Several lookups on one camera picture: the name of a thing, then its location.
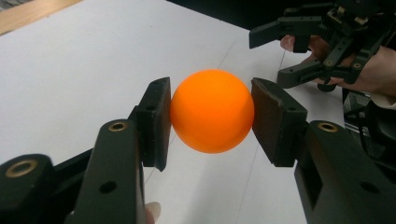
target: dark background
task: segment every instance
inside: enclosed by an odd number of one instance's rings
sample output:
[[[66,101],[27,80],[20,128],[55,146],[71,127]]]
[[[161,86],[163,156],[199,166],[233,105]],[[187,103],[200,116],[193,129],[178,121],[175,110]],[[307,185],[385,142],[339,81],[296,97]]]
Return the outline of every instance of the dark background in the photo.
[[[282,17],[287,7],[331,2],[332,0],[168,0],[177,5],[251,30]]]

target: ball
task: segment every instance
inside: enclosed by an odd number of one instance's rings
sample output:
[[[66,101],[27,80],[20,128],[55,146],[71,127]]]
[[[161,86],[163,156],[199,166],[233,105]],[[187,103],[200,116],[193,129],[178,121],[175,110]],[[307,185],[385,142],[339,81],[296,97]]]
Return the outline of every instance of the ball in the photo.
[[[207,69],[187,77],[171,101],[170,119],[179,138],[204,153],[220,153],[241,143],[254,119],[247,86],[235,75]]]

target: tabletop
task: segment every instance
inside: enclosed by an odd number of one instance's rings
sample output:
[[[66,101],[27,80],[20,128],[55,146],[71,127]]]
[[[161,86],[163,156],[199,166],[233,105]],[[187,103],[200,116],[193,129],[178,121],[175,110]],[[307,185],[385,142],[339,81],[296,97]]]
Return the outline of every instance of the tabletop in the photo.
[[[92,148],[100,127],[125,119],[150,81],[171,78],[172,93],[207,68],[276,80],[306,54],[278,41],[248,48],[248,30],[163,0],[84,0],[0,36],[0,162],[28,153],[54,164]],[[313,83],[287,90],[307,120],[344,125],[341,90]],[[275,168],[254,134],[209,155],[171,131],[163,172],[145,168],[146,202],[160,224],[306,223],[292,168]]]

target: white surface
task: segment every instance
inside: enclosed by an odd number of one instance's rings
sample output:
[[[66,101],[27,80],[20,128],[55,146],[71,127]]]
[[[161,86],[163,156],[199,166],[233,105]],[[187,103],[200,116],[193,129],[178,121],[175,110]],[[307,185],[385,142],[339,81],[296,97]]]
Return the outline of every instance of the white surface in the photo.
[[[42,153],[57,164],[93,147],[154,79],[170,77],[174,91],[189,74],[220,68],[250,88],[303,57],[277,41],[249,49],[247,30],[166,1],[84,0],[0,36],[0,162]],[[288,92],[308,120],[343,124],[340,90]],[[172,132],[165,171],[145,168],[146,200],[162,204],[160,224],[305,223],[293,172],[271,165],[252,132],[219,155]]]

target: ping pong ball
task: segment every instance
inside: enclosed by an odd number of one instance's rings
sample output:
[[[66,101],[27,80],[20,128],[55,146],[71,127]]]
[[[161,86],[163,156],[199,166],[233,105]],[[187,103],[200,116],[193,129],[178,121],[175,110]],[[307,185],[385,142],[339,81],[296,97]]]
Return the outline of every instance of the ping pong ball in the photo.
[[[220,153],[241,143],[254,119],[253,99],[235,75],[208,69],[194,73],[177,87],[170,119],[179,138],[205,153]]]

